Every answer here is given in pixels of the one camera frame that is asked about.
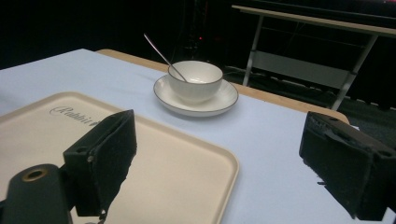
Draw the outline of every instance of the bowl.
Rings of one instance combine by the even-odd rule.
[[[212,98],[218,92],[223,78],[222,71],[211,63],[182,61],[173,66],[186,78],[187,82],[171,66],[169,86],[185,103],[199,104]]]

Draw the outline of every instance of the tray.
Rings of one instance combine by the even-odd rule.
[[[19,171],[62,153],[120,109],[63,92],[0,117],[0,200]],[[137,154],[106,223],[220,223],[239,164],[230,151],[135,115]],[[74,223],[96,223],[77,217]]]

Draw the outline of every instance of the metal spoon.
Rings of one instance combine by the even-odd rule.
[[[183,80],[184,80],[185,82],[188,82],[187,79],[184,78],[184,77],[180,74],[180,72],[177,71],[177,69],[176,69],[171,63],[169,63],[169,61],[166,60],[166,58],[160,53],[160,51],[155,47],[155,45],[154,45],[154,44],[152,43],[152,41],[149,39],[149,36],[146,35],[146,34],[144,34],[144,36],[145,36],[145,38],[147,39],[147,41],[150,43],[150,45],[155,49],[155,51],[157,51],[157,53],[158,53],[161,57],[163,57],[163,59],[169,64],[169,66],[171,66],[171,67],[178,73],[178,75],[181,76],[181,78],[183,78]]]

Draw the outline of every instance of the bowl rim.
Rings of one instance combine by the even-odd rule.
[[[219,67],[217,67],[216,65],[214,65],[213,63],[207,63],[207,62],[196,61],[196,60],[180,61],[180,62],[177,62],[177,63],[188,63],[188,62],[198,62],[198,63],[206,63],[206,64],[209,64],[209,65],[212,65],[213,67],[215,67],[215,68],[217,68],[217,69],[220,70],[221,76],[219,77],[219,79],[216,79],[216,80],[214,80],[214,81],[212,81],[212,82],[206,82],[206,83],[200,83],[200,82],[186,82],[186,81],[184,81],[184,80],[182,80],[182,79],[178,79],[177,77],[174,77],[173,75],[171,75],[171,73],[170,73],[170,68],[171,68],[171,66],[168,66],[168,69],[167,69],[167,70],[168,70],[168,75],[169,75],[169,77],[175,79],[176,81],[179,81],[179,82],[182,82],[182,83],[185,83],[185,84],[189,84],[189,85],[208,85],[208,84],[220,82],[220,81],[223,80],[223,77],[224,77],[223,71],[222,71]]]

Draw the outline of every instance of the saucer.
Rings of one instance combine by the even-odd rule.
[[[222,114],[231,109],[238,100],[238,91],[226,80],[222,80],[216,95],[200,104],[188,104],[176,96],[169,86],[168,75],[158,79],[153,89],[166,108],[191,117],[210,117]]]

